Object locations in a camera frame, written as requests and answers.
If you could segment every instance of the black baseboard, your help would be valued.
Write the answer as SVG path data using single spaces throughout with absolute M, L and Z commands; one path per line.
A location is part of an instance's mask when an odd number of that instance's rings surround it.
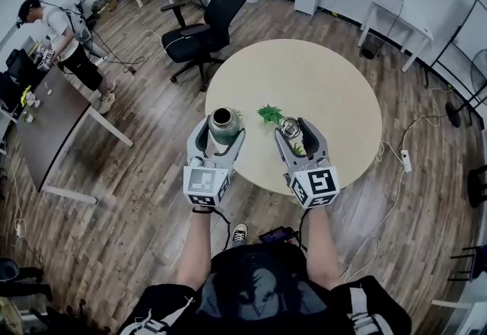
M 344 15 L 341 15 L 341 14 L 335 13 L 335 12 L 330 11 L 330 10 L 328 10 L 328 9 L 318 7 L 318 11 L 322 11 L 323 13 L 330 14 L 330 15 L 332 15 L 333 17 L 337 17 L 337 18 L 339 18 L 340 20 L 344 20 L 344 21 L 346 21 L 346 22 L 348 22 L 348 23 L 350 23 L 350 24 L 353 24 L 353 25 L 355 25 L 356 27 L 360 27 L 360 26 L 361 26 L 361 23 L 360 23 L 360 22 L 358 22 L 358 21 L 356 21 L 356 20 L 352 20 L 351 18 L 348 18 L 348 17 L 346 17 L 346 16 L 344 16 Z M 401 46 L 400 46 L 398 43 L 396 43 L 395 41 L 392 41 L 392 40 L 391 40 L 389 37 L 384 36 L 383 34 L 381 34 L 381 33 L 377 32 L 377 31 L 375 31 L 375 30 L 370 29 L 370 30 L 369 30 L 369 33 L 370 33 L 370 34 L 373 34 L 374 36 L 379 37 L 380 39 L 384 40 L 386 43 L 390 44 L 391 46 L 393 46 L 393 47 L 395 47 L 395 48 L 397 48 L 397 49 L 399 49 L 399 50 L 401 50 L 401 48 L 402 48 L 402 47 L 401 47 Z M 411 56 L 411 55 L 412 55 L 412 53 L 411 53 L 410 51 L 408 51 L 408 50 L 406 50 L 406 51 L 405 51 L 405 54 L 406 54 L 407 56 Z M 458 96 L 458 98 L 459 98 L 459 99 L 461 99 L 461 100 L 462 100 L 462 102 L 466 102 L 466 98 L 465 98 L 465 97 L 464 97 L 462 94 L 460 94 L 460 92 L 459 92 L 459 91 L 458 91 L 456 88 L 454 88 L 454 87 L 453 87 L 453 86 L 452 86 L 452 85 L 451 85 L 451 84 L 450 84 L 450 83 L 449 83 L 449 82 L 448 82 L 448 81 L 447 81 L 445 78 L 443 78 L 443 76 L 441 76 L 441 75 L 440 75 L 440 74 L 439 74 L 439 73 L 438 73 L 438 72 L 437 72 L 435 69 L 430 68 L 430 66 L 429 66 L 429 65 L 427 65 L 427 64 L 426 64 L 426 63 L 425 63 L 423 60 L 421 60 L 420 58 L 416 58 L 416 60 L 415 60 L 415 61 L 419 63 L 419 65 L 420 65 L 420 66 L 421 66 L 421 67 L 424 69 L 424 71 L 425 71 L 425 72 L 426 72 L 426 71 L 428 71 L 428 74 L 433 74 L 433 75 L 434 75 L 436 78 L 438 78 L 438 79 L 439 79 L 439 80 L 440 80 L 440 81 L 441 81 L 443 84 L 445 84 L 445 85 L 447 86 L 447 88 L 452 89 L 452 90 L 454 91 L 455 95 L 456 95 L 456 96 Z M 470 109 L 470 111 L 476 115 L 477 119 L 479 120 L 480 128 L 481 128 L 482 130 L 484 130 L 484 128 L 485 128 L 485 127 L 484 127 L 484 120 L 483 120 L 483 118 L 482 118 L 482 117 L 481 117 L 481 116 L 480 116 L 480 115 L 477 113 L 477 111 L 476 111 L 476 110 L 472 110 L 472 109 Z

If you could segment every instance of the standing fan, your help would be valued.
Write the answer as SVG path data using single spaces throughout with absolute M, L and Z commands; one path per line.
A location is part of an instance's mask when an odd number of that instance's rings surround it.
M 470 66 L 470 79 L 472 80 L 475 94 L 458 109 L 451 102 L 446 103 L 444 106 L 447 116 L 455 128 L 460 127 L 461 124 L 459 112 L 473 99 L 480 98 L 480 102 L 473 109 L 476 109 L 482 102 L 485 104 L 485 99 L 487 99 L 487 49 L 478 51 L 473 58 Z

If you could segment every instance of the white marker cube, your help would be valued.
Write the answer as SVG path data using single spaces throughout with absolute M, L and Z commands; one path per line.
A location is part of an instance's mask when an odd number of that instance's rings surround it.
M 292 176 L 291 190 L 305 209 L 329 205 L 340 193 L 336 168 L 298 171 Z
M 226 168 L 185 166 L 184 195 L 193 205 L 218 206 L 230 184 L 229 173 Z

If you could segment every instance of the white t-shirt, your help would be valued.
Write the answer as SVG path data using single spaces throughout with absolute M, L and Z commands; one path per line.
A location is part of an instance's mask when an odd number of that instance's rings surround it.
M 71 29 L 68 16 L 64 11 L 55 6 L 45 5 L 43 10 L 42 23 L 47 30 L 47 35 L 51 39 L 53 49 L 56 51 L 57 47 L 64 40 L 62 35 L 67 28 Z M 73 38 L 67 47 L 59 55 L 61 62 L 70 57 L 78 48 L 79 42 Z

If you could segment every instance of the green leaf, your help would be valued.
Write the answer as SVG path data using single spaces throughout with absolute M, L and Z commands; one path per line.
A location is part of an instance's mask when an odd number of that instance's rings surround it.
M 257 113 L 264 119 L 264 123 L 275 123 L 279 125 L 279 120 L 284 118 L 281 114 L 282 110 L 278 107 L 271 107 L 267 104 L 266 107 L 261 107 Z
M 296 155 L 304 155 L 304 150 L 303 148 L 298 145 L 297 143 L 295 143 L 293 146 L 292 146 L 292 150 L 294 151 L 294 153 Z

